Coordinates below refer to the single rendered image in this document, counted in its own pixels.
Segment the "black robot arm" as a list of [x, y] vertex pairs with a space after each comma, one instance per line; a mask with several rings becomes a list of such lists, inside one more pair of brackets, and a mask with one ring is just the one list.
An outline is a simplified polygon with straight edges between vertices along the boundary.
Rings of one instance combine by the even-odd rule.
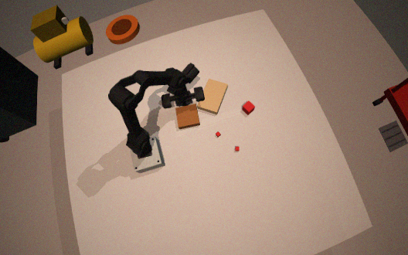
[[[186, 92], [186, 84], [191, 83], [199, 71], [190, 63], [182, 72], [173, 67], [165, 71], [138, 70], [133, 75], [121, 79], [110, 89], [108, 98], [121, 112], [121, 116], [129, 131], [127, 146], [138, 155], [138, 159], [151, 156], [151, 145], [148, 132], [139, 124], [135, 109], [143, 99], [145, 90], [156, 85], [168, 85], [167, 91], [172, 95], [181, 96]], [[127, 88], [133, 83], [140, 84], [139, 92], [134, 95]]]

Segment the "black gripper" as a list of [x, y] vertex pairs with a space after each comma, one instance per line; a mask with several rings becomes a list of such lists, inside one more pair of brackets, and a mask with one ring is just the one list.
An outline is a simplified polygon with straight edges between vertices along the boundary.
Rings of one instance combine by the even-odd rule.
[[194, 93], [190, 93], [190, 90], [186, 89], [186, 92], [181, 96], [174, 95], [170, 97], [171, 96], [170, 93], [162, 95], [161, 96], [162, 106], [164, 108], [171, 107], [171, 101], [175, 101], [176, 106], [187, 106], [192, 103], [193, 98], [195, 98], [196, 101], [205, 100], [202, 87], [197, 87], [193, 89]]

